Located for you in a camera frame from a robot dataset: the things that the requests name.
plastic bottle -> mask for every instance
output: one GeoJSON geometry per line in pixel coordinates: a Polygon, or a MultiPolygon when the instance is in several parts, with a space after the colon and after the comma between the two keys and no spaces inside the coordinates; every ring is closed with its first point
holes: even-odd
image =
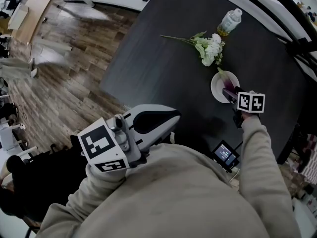
{"type": "Polygon", "coordinates": [[[220,25],[217,27],[218,33],[221,36],[227,36],[241,22],[241,15],[242,10],[240,9],[228,11],[220,25]]]}

flower bouquet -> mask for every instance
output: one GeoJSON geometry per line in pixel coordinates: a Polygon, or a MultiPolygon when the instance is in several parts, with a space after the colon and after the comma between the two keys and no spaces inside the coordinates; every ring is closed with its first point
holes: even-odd
{"type": "Polygon", "coordinates": [[[213,34],[211,38],[203,38],[202,36],[205,33],[206,31],[198,33],[190,39],[167,35],[161,36],[180,40],[194,46],[200,53],[200,57],[204,66],[210,66],[214,61],[217,65],[220,65],[222,60],[222,48],[225,45],[225,42],[221,40],[221,37],[218,34],[213,34]]]}

floor plank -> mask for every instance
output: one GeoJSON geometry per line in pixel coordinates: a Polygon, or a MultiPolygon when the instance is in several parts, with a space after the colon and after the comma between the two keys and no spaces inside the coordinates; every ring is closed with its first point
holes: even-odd
{"type": "Polygon", "coordinates": [[[10,42],[11,56],[27,61],[35,58],[35,79],[7,79],[12,101],[21,105],[27,119],[19,137],[39,152],[51,144],[71,146],[69,136],[100,117],[105,119],[126,110],[99,90],[100,80],[137,13],[105,5],[56,0],[38,35],[73,47],[66,52],[43,45],[26,47],[10,42]]]}

beige pants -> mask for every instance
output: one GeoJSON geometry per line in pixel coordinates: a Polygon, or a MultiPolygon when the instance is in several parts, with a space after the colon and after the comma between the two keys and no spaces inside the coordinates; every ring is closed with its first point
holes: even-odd
{"type": "Polygon", "coordinates": [[[4,78],[29,78],[31,68],[27,62],[18,58],[0,59],[0,76],[4,78]]]}

wooden table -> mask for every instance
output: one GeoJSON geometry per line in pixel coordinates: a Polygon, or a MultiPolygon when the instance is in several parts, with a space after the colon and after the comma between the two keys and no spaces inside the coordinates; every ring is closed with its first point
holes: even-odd
{"type": "MultiPolygon", "coordinates": [[[[211,93],[216,66],[203,66],[193,47],[160,35],[189,38],[207,30],[211,36],[236,7],[228,0],[151,0],[121,42],[100,87],[130,107],[153,103],[178,109],[182,118],[176,135],[200,135],[210,149],[222,139],[235,147],[242,130],[233,122],[231,105],[211,93]]],[[[278,156],[301,111],[304,77],[284,44],[246,12],[223,40],[221,67],[233,72],[243,89],[266,94],[261,119],[278,156]]]]}
{"type": "MultiPolygon", "coordinates": [[[[83,1],[91,7],[95,6],[90,0],[83,1]]],[[[26,45],[32,42],[37,42],[56,48],[71,50],[71,47],[64,44],[51,42],[48,40],[43,40],[40,37],[36,37],[43,18],[52,3],[53,0],[27,0],[25,5],[28,6],[28,14],[24,18],[19,29],[12,32],[12,37],[26,45]]]]}

